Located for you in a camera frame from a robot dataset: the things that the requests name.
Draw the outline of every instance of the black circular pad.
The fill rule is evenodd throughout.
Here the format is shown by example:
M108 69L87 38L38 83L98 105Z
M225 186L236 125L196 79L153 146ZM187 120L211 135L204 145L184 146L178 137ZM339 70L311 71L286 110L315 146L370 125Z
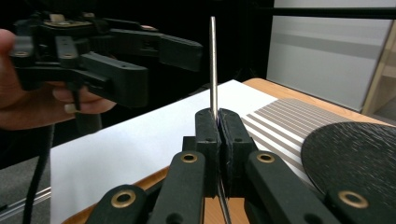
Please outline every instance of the black circular pad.
M306 174L323 194L351 186L396 209L396 128L341 122L314 130L302 145Z

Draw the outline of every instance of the human hand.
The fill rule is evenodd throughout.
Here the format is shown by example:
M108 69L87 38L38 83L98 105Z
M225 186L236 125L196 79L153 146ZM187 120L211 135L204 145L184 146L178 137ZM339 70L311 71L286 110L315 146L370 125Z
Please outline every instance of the human hand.
M72 119L73 111L69 111L72 93L62 82L47 82L35 91L21 89L8 56L14 39L10 31L0 29L0 129L31 129ZM88 92L87 88L80 90L79 96L79 111L84 114L100 114L115 105Z

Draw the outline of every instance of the white paper sheet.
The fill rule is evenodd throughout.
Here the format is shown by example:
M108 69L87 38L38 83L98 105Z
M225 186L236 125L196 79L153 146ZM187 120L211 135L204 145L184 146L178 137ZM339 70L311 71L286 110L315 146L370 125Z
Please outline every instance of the white paper sheet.
M100 201L110 189L168 166L195 135L195 113L210 107L209 91L77 140L50 153L50 222L59 224ZM219 85L219 108L245 116L276 100L235 80Z

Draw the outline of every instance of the fingernail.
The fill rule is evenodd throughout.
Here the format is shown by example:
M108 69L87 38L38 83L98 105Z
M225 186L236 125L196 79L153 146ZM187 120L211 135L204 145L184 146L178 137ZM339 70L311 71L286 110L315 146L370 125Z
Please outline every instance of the fingernail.
M67 114L74 114L74 113L79 112L78 110L76 110L76 106L74 104L64 105L64 111Z

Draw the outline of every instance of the wooden table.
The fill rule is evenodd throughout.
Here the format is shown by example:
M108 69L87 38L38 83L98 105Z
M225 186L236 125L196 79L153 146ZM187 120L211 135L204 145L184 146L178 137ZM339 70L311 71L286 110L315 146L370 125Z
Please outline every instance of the wooden table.
M273 82L261 79L261 78L252 78L244 82L244 84L252 87L256 90L265 92L269 95L275 96L278 99L282 98L294 98L301 100L303 102L309 103L311 105L315 105L317 107L326 109L328 111L333 112L339 116L342 116L347 119L361 121L361 122L372 122L372 123L380 123L380 124L387 124L382 121L371 119L369 117L363 116L359 113L350 111L338 105L333 105L328 102L319 100L318 98L306 95L304 93L294 91L288 89L286 87L280 86ZM138 181L135 183L137 186L141 187L142 189L147 189L153 184L157 183L158 181L165 178L167 173L167 167L163 168L161 171L148 176L147 178ZM75 214L74 216L67 219L64 224L79 224L85 223L88 216L90 215L92 209L94 208L95 204L82 210L81 212ZM230 213L232 217L233 223L248 223L248 218L245 214L244 210L244 199L230 199L229 201ZM219 224L224 223L224 219L221 213L221 208L219 206L219 200L215 199L205 199L205 224Z

